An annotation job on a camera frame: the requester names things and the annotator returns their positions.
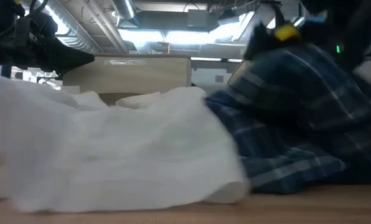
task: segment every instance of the yellow tag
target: yellow tag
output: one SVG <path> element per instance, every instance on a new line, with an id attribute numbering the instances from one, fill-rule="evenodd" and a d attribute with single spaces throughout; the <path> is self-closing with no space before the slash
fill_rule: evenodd
<path id="1" fill-rule="evenodd" d="M 290 24 L 284 25 L 276 29 L 275 36 L 281 41 L 285 41 L 290 37 L 301 37 L 296 27 Z"/>

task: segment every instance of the white cloth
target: white cloth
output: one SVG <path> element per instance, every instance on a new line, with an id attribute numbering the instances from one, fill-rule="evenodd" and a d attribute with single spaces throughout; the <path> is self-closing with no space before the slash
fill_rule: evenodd
<path id="1" fill-rule="evenodd" d="M 23 212 L 240 200 L 249 186 L 233 140 L 203 96 L 178 88 L 132 110 L 110 108 L 95 93 L 0 78 L 7 196 Z"/>

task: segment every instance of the plaid fabric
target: plaid fabric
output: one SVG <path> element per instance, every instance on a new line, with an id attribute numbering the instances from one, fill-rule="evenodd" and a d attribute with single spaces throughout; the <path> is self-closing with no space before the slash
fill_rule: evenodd
<path id="1" fill-rule="evenodd" d="M 371 86 L 316 46 L 267 53 L 206 105 L 235 139 L 254 192 L 371 180 Z"/>

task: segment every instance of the desk surface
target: desk surface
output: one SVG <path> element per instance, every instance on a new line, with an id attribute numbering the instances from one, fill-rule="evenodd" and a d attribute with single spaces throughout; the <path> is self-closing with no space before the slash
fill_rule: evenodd
<path id="1" fill-rule="evenodd" d="M 237 205 L 187 205 L 158 211 L 22 214 L 0 201 L 0 224 L 342 224 L 371 223 L 371 186 L 316 187 L 295 195 L 251 195 Z"/>

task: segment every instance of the plaid jacket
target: plaid jacket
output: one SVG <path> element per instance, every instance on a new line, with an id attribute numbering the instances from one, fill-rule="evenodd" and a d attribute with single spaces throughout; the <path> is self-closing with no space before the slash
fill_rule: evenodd
<path id="1" fill-rule="evenodd" d="M 371 86 L 314 45 L 267 53 L 206 105 L 235 139 L 254 192 L 371 181 Z"/>

